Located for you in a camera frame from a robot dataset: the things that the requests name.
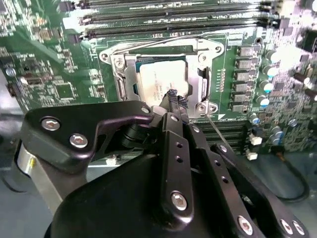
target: metal frame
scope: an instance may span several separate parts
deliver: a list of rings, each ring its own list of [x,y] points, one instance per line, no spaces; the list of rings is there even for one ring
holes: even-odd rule
[[[192,46],[193,53],[176,54],[176,55],[132,55],[131,50],[153,47],[168,46]],[[186,57],[187,63],[187,82],[192,86],[192,92],[188,95],[190,118],[200,118],[206,114],[217,112],[218,105],[211,103],[209,105],[210,85],[211,85],[211,69],[212,60],[224,52],[224,45],[219,42],[188,36],[185,38],[176,37],[161,41],[150,42],[128,42],[119,43],[110,47],[99,54],[102,62],[110,64],[113,70],[114,81],[117,89],[119,100],[139,100],[139,95],[134,93],[134,85],[138,85],[137,72],[135,68],[136,62],[144,57]],[[198,75],[197,69],[206,69],[208,78],[204,79]]]

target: connector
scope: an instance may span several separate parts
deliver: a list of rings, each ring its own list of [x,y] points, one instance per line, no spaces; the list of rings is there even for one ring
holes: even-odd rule
[[[246,155],[248,160],[256,160],[258,158],[258,154],[254,152],[250,152],[249,149],[247,149]]]
[[[252,145],[261,145],[262,143],[262,137],[254,136],[253,134],[249,135],[250,143]]]

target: white connector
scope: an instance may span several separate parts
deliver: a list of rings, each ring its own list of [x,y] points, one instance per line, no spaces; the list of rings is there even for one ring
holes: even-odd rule
[[[249,149],[247,149],[246,153],[247,153],[247,159],[248,160],[256,160],[258,158],[258,154],[250,152]]]
[[[258,136],[254,136],[253,134],[250,134],[249,138],[252,145],[261,145],[262,143],[262,137],[258,137]]]
[[[277,4],[276,10],[280,16],[290,16],[295,9],[296,0],[282,0]]]

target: chip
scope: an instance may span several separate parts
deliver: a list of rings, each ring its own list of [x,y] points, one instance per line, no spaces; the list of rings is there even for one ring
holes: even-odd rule
[[[308,59],[309,59],[309,55],[302,55],[299,61],[306,62],[306,61],[308,61]]]
[[[284,83],[276,83],[274,86],[275,91],[280,91],[284,88]]]
[[[246,100],[246,95],[245,94],[236,94],[233,95],[233,101],[236,103],[241,103],[244,100]]]
[[[240,59],[237,61],[237,67],[240,69],[248,69],[251,67],[252,61],[249,59]]]
[[[56,91],[61,100],[69,100],[74,98],[73,89],[70,83],[62,83],[55,85]]]
[[[296,102],[288,103],[287,108],[292,109],[292,108],[296,107],[296,104],[297,104]]]
[[[252,46],[244,46],[239,49],[239,56],[252,56],[253,55],[253,47]]]
[[[293,34],[294,27],[287,27],[284,30],[283,36],[291,36]]]
[[[243,112],[243,105],[232,105],[232,111],[238,113]]]
[[[249,80],[249,75],[249,72],[237,72],[235,73],[234,78],[237,81],[247,81]]]
[[[235,84],[234,89],[236,92],[245,92],[248,89],[248,85],[246,83]]]
[[[169,89],[176,89],[177,94],[186,97],[186,62],[183,60],[143,63],[137,74],[138,93],[143,102],[158,106]]]

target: mounting hole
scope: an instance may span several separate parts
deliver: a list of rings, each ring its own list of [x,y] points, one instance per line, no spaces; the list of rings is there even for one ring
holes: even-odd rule
[[[175,159],[176,159],[176,161],[179,162],[179,163],[182,163],[182,162],[183,162],[182,158],[180,158],[178,155],[175,156]]]
[[[220,53],[220,52],[221,52],[221,47],[220,47],[220,46],[217,46],[217,47],[215,48],[215,50],[216,50],[216,53]]]
[[[183,148],[183,145],[181,144],[181,143],[176,143],[176,146],[178,147],[178,148]]]
[[[102,55],[101,55],[101,58],[102,58],[103,60],[107,60],[107,59],[108,59],[108,55],[107,55],[107,54],[102,54]]]
[[[261,44],[262,43],[262,38],[256,38],[255,43]]]
[[[229,183],[229,181],[228,181],[228,179],[227,179],[226,177],[222,176],[221,179],[222,179],[222,181],[223,181],[224,183]]]
[[[170,115],[170,118],[171,118],[173,121],[178,121],[178,118],[177,118],[176,116]]]

